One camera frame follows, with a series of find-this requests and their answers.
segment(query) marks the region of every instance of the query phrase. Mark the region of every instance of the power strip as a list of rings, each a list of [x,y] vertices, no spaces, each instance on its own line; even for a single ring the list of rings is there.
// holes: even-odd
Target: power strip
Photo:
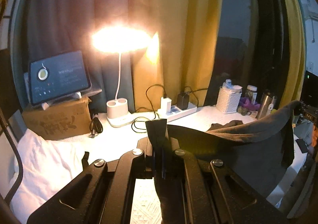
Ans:
[[[188,108],[185,110],[181,110],[176,105],[172,105],[170,113],[162,112],[161,109],[158,109],[157,113],[159,114],[160,118],[165,118],[167,119],[167,122],[170,122],[181,117],[187,116],[189,114],[193,114],[196,111],[197,107],[189,102]]]

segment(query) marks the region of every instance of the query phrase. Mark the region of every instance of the curtain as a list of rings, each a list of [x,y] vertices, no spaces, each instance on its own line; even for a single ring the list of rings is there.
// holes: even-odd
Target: curtain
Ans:
[[[106,112],[106,102],[114,99],[118,81],[118,54],[103,54],[91,47],[91,35],[111,22],[127,22],[128,0],[30,0],[27,11],[29,61],[63,51],[81,50],[92,82],[102,93],[91,97],[91,109]],[[121,57],[119,97],[128,100],[134,112],[129,54]]]
[[[285,0],[289,27],[289,70],[285,90],[279,107],[299,100],[305,74],[305,35],[298,0]]]
[[[193,90],[209,86],[221,4],[222,0],[131,1],[131,16],[157,30],[147,51],[132,55],[136,108],[150,107],[145,90],[153,84],[164,85],[173,104],[185,86]],[[149,90],[155,109],[162,92],[160,87]],[[206,92],[196,95],[203,105]],[[197,103],[192,96],[190,100]]]

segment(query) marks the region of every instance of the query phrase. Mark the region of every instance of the white cloth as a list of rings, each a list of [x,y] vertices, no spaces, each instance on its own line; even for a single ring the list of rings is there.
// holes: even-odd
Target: white cloth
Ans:
[[[46,141],[29,129],[17,148],[23,163],[23,180],[11,208],[23,224],[37,208],[83,171],[81,160],[85,151],[78,142]],[[10,186],[18,176],[16,159],[14,168]]]

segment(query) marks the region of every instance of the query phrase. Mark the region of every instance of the purple cloth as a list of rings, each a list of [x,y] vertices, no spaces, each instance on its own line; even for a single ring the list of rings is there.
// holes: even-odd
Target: purple cloth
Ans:
[[[241,97],[238,105],[250,111],[258,111],[260,109],[260,104],[253,105],[248,97]]]

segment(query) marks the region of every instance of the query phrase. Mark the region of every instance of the metal screw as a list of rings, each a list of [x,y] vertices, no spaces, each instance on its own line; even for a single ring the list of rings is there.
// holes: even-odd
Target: metal screw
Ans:
[[[175,150],[175,154],[177,156],[184,156],[185,155],[185,151],[183,149],[176,149]]]
[[[211,161],[213,165],[215,165],[216,167],[221,167],[223,166],[223,161],[221,159],[214,159]]]
[[[135,156],[139,156],[139,155],[141,155],[143,153],[143,150],[142,149],[133,149],[133,154],[135,155]]]
[[[94,162],[95,167],[102,167],[104,164],[105,164],[105,160],[103,159],[98,159],[98,160],[95,160]]]

